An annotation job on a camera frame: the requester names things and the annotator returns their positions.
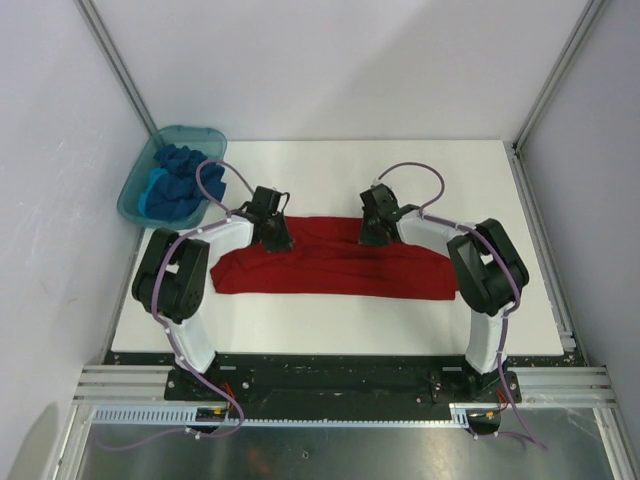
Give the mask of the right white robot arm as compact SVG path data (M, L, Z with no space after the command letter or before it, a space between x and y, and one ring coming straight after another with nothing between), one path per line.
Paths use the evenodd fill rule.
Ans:
M359 243L417 246L448 258L458 290L471 310L465 361L473 369L461 376L463 393L484 401L497 389L493 373L504 364L508 317L521 303L530 276L503 225L488 218L466 224L400 206L392 190L378 183L360 194L363 219Z

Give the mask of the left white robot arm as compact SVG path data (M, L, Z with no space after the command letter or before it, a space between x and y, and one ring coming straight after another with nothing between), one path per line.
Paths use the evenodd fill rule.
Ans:
M186 387L197 398L214 397L221 376L209 368L216 348L199 312L210 270L226 254L254 245L269 253L294 246L285 218L288 192L259 186L240 208L208 225L184 232L155 230L132 283L132 296L167 336L177 364L189 370Z

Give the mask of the red t shirt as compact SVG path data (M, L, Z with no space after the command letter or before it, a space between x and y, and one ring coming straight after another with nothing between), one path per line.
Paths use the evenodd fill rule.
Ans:
M419 246L358 243L361 221L288 217L293 249L254 245L225 254L210 269L220 294L327 294L449 301L458 283L451 261Z

